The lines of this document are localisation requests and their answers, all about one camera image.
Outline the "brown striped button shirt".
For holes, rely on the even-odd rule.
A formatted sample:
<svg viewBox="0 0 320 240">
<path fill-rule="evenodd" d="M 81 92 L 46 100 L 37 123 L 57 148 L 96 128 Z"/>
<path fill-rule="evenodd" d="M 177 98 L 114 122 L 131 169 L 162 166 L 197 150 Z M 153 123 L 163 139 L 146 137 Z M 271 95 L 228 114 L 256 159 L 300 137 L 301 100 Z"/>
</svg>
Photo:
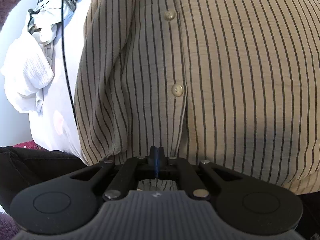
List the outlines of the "brown striped button shirt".
<svg viewBox="0 0 320 240">
<path fill-rule="evenodd" d="M 319 191 L 319 0 L 91 0 L 79 158 L 152 146 Z"/>
</svg>

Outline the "lilac polka dot bedsheet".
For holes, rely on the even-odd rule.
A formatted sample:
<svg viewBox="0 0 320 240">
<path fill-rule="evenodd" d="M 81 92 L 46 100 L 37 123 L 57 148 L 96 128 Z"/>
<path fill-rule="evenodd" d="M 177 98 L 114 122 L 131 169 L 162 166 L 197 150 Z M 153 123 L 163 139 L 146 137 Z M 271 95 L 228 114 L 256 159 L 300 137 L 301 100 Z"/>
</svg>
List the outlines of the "lilac polka dot bedsheet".
<svg viewBox="0 0 320 240">
<path fill-rule="evenodd" d="M 33 141 L 48 151 L 81 157 L 81 147 L 70 100 L 74 98 L 84 24 L 91 0 L 80 0 L 75 12 L 56 26 L 52 61 L 27 32 L 20 28 L 10 43 L 1 68 L 7 99 L 29 115 Z"/>
</svg>

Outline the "white crumpled garment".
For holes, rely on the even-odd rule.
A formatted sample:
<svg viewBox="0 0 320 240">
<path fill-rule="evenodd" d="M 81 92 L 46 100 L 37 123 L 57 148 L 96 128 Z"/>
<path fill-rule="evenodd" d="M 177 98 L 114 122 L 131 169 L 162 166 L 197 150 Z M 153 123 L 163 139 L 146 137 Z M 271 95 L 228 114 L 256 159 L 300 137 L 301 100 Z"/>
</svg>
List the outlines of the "white crumpled garment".
<svg viewBox="0 0 320 240">
<path fill-rule="evenodd" d="M 39 44 L 23 31 L 8 48 L 2 73 L 8 101 L 20 113 L 49 111 L 72 115 L 75 83 L 84 38 L 66 28 L 53 43 L 49 62 Z"/>
</svg>

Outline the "light blue grey garment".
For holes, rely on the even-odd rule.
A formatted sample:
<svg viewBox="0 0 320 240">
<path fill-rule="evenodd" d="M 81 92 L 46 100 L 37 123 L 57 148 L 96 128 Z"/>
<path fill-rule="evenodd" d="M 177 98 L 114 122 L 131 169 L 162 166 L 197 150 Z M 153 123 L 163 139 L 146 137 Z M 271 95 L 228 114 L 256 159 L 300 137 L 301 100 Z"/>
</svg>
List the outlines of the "light blue grey garment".
<svg viewBox="0 0 320 240">
<path fill-rule="evenodd" d="M 35 38 L 48 61 L 53 57 L 53 41 L 57 25 L 70 18 L 76 10 L 72 0 L 43 0 L 35 9 L 29 9 L 27 30 Z"/>
</svg>

